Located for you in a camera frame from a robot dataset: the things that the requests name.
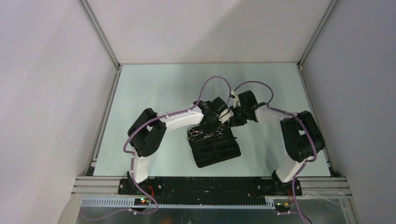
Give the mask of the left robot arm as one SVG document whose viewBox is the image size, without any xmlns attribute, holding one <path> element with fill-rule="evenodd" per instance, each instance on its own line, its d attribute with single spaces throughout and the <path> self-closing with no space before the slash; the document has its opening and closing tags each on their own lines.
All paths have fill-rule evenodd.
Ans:
<svg viewBox="0 0 396 224">
<path fill-rule="evenodd" d="M 145 109 L 127 133 L 126 144 L 133 148 L 130 189 L 136 194 L 146 192 L 150 157 L 159 149 L 166 133 L 197 125 L 197 130 L 188 131 L 189 140 L 220 138 L 223 137 L 221 129 L 233 116 L 234 112 L 220 97 L 213 101 L 197 100 L 175 112 L 156 113 L 151 108 Z"/>
</svg>

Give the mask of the silver scissors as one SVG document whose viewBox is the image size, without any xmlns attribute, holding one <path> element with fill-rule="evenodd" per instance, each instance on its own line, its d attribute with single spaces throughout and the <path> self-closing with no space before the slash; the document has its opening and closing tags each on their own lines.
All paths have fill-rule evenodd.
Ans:
<svg viewBox="0 0 396 224">
<path fill-rule="evenodd" d="M 195 130 L 193 128 L 187 131 L 188 133 L 188 140 L 194 141 L 203 138 L 203 130 Z"/>
<path fill-rule="evenodd" d="M 223 135 L 223 133 L 222 133 L 223 130 L 224 130 L 223 127 L 218 127 L 218 128 L 216 129 L 216 131 L 214 131 L 214 132 L 212 132 L 212 133 L 210 133 L 210 134 L 207 134 L 205 137 L 206 137 L 206 138 L 209 138 L 209 137 L 217 136 L 218 138 L 223 138 L 223 137 L 224 137 L 224 135 Z"/>
</svg>

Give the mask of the black zippered tool case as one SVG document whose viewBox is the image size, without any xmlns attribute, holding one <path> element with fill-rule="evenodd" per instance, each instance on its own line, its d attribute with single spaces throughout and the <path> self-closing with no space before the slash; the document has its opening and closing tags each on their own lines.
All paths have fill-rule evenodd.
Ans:
<svg viewBox="0 0 396 224">
<path fill-rule="evenodd" d="M 203 133 L 203 138 L 199 140 L 191 141 L 187 139 L 198 168 L 208 167 L 241 156 L 240 147 L 231 128 L 227 126 L 221 127 L 224 128 L 222 131 L 223 138 L 218 138 L 217 136 L 206 138 L 207 134 Z M 195 126 L 193 129 L 202 130 L 200 126 Z"/>
</svg>

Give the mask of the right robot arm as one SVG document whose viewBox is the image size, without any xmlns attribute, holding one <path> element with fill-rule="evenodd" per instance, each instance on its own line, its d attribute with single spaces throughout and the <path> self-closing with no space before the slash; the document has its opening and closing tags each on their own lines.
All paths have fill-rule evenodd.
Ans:
<svg viewBox="0 0 396 224">
<path fill-rule="evenodd" d="M 252 91 L 240 94 L 231 92 L 233 116 L 229 118 L 230 127 L 243 126 L 248 121 L 270 124 L 282 132 L 286 157 L 274 171 L 272 190 L 284 195 L 290 189 L 290 181 L 299 174 L 304 165 L 314 162 L 318 153 L 326 147 L 325 139 L 309 111 L 287 112 L 274 108 L 269 103 L 258 103 Z"/>
</svg>

